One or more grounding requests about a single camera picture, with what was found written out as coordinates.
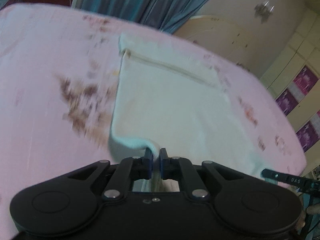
fabric fold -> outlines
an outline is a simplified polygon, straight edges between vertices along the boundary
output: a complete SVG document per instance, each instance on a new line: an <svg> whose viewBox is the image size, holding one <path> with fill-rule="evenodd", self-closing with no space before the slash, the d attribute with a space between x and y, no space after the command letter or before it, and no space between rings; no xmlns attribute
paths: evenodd
<svg viewBox="0 0 320 240"><path fill-rule="evenodd" d="M155 160L165 147L169 156L193 164L212 160L260 177L269 165L232 112L214 68L173 47L125 33L119 50L123 56L111 125L116 142L132 149L148 147ZM155 181L151 186L159 189L159 177ZM170 184L166 190L176 187Z"/></svg>

